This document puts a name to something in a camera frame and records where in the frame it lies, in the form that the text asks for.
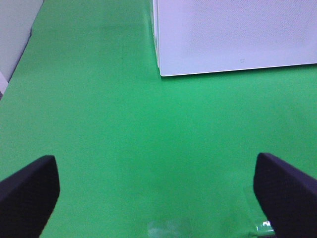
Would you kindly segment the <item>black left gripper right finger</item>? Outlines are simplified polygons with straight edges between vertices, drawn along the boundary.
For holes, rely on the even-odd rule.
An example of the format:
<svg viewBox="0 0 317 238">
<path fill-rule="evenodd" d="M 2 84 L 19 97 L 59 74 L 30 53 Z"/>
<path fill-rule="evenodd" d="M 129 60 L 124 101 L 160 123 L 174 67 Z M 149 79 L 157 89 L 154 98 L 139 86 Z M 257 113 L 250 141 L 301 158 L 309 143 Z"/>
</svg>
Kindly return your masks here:
<svg viewBox="0 0 317 238">
<path fill-rule="evenodd" d="M 317 180 L 283 159 L 259 153 L 256 199 L 278 238 L 317 236 Z"/>
</svg>

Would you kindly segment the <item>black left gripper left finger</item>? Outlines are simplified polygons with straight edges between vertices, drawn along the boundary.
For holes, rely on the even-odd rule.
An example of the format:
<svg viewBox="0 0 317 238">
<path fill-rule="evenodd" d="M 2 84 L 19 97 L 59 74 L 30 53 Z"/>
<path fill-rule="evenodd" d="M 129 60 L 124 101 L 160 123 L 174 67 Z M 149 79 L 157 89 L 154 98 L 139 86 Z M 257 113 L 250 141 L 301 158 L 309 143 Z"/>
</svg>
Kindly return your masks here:
<svg viewBox="0 0 317 238">
<path fill-rule="evenodd" d="M 45 155 L 0 182 L 0 236 L 38 238 L 60 195 L 55 156 Z"/>
</svg>

